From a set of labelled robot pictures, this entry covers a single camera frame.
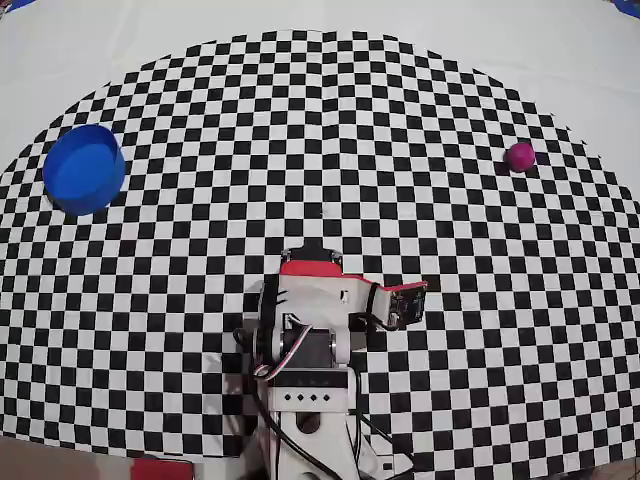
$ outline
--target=blue plastic cup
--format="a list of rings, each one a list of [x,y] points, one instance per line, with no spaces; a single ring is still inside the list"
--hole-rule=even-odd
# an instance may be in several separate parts
[[[66,213],[97,212],[111,202],[124,181],[124,157],[116,137],[100,125],[67,132],[44,161],[44,185]]]

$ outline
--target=wire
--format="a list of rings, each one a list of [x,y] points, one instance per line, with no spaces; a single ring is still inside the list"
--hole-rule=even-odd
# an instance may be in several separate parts
[[[353,368],[354,373],[356,374],[356,414],[359,411],[358,409],[358,400],[360,399],[360,394],[362,393],[362,378],[360,378],[360,372],[358,372],[355,368]],[[362,447],[362,423],[360,418],[356,415],[356,443],[353,449],[353,455],[356,460],[356,465],[360,461],[360,450]]]
[[[282,428],[282,413],[278,412],[278,428]],[[280,437],[276,438],[276,473],[275,480],[278,480],[278,475],[280,471]]]
[[[250,342],[245,337],[244,330],[242,330],[241,328],[236,328],[233,331],[233,339],[245,352],[251,349]]]
[[[378,327],[382,328],[383,330],[386,330],[387,332],[395,332],[396,330],[398,330],[398,327],[390,327],[388,325],[385,325],[382,320],[380,320],[378,317],[376,317],[372,313],[359,312],[359,313],[355,313],[354,316],[356,319],[362,320],[367,325],[371,325],[373,323]]]
[[[304,341],[305,337],[309,334],[309,332],[312,329],[313,329],[312,325],[307,325],[306,327],[304,327],[304,329],[296,339],[291,349],[287,352],[287,354],[284,356],[282,361],[273,370],[271,370],[269,373],[267,373],[264,376],[260,376],[260,373],[264,371],[263,367],[265,367],[265,365],[259,365],[256,368],[256,370],[253,372],[253,375],[260,378],[260,380],[264,380],[265,382],[268,382],[269,380],[274,379],[282,371],[282,369],[287,366],[287,363],[291,361],[293,356],[296,354],[296,352],[300,348],[300,345],[302,345],[302,342]]]
[[[287,313],[286,316],[289,322],[296,324],[299,327],[304,327],[304,323],[300,321],[300,319],[295,313]]]
[[[415,465],[415,459],[413,458],[413,454],[409,453],[409,452],[405,452],[404,450],[401,450],[397,447],[397,445],[394,445],[393,443],[393,438],[391,438],[391,435],[389,435],[387,432],[384,432],[382,430],[380,430],[371,420],[369,420],[367,417],[364,416],[364,414],[362,412],[357,412],[356,415],[358,415],[358,417],[360,417],[360,419],[374,432],[376,432],[378,435],[380,435],[382,438],[384,438],[387,442],[389,442],[389,444],[391,444],[392,447],[396,447],[396,450],[398,450],[399,453],[401,453],[402,455],[404,455],[405,457],[407,457],[409,460],[411,460],[412,463],[414,463]]]
[[[250,367],[249,371],[252,371],[253,370],[253,354],[252,353],[249,353],[249,367]],[[289,435],[287,435],[282,430],[282,428],[280,428],[278,426],[278,424],[271,417],[271,414],[267,410],[267,407],[264,405],[264,403],[260,399],[260,395],[258,395],[258,383],[256,382],[256,380],[255,380],[255,378],[253,376],[249,376],[248,384],[249,384],[249,391],[251,393],[251,396],[253,397],[253,401],[256,404],[256,408],[258,409],[258,413],[262,417],[262,420],[264,420],[264,423],[273,431],[273,433],[278,438],[280,438],[284,443],[286,443],[291,448],[291,450],[293,450],[300,457],[302,457],[302,459],[306,460],[311,465],[313,465],[317,469],[321,470],[323,473],[325,473],[329,477],[333,478],[334,480],[342,480],[342,478],[340,478],[340,475],[338,475],[331,468],[326,466],[324,463],[322,463],[316,457],[314,457],[309,452],[307,452],[302,447],[300,447],[300,445],[298,445],[296,442],[294,442],[291,439],[291,437],[289,437]]]

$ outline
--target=black and white checkered surface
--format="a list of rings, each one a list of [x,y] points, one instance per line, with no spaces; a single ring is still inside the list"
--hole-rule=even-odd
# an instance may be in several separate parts
[[[426,322],[354,360],[365,411],[436,476],[633,456],[640,208],[552,116],[458,67],[391,37],[272,32],[67,110],[0,178],[3,434],[239,454],[255,417],[231,332],[281,250],[317,239],[347,272],[431,282]],[[41,167],[86,123],[116,133],[127,177],[72,218]],[[537,152],[526,175],[502,161],[517,141]]]

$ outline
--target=pink ball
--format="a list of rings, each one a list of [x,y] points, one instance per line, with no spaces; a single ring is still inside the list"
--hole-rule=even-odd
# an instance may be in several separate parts
[[[533,167],[536,163],[536,153],[528,143],[516,143],[507,151],[507,161],[511,170],[521,173]]]

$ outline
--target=red object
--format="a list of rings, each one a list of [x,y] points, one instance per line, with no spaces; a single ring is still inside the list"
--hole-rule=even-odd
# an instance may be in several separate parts
[[[193,480],[193,465],[188,462],[136,458],[131,480]]]
[[[319,262],[317,260],[290,260],[280,267],[280,275],[292,275],[302,277],[334,277],[357,278],[363,282],[373,283],[360,275],[344,274],[340,265],[333,262]],[[389,292],[399,292],[409,288],[425,286],[427,282],[408,283],[394,287],[379,287]]]

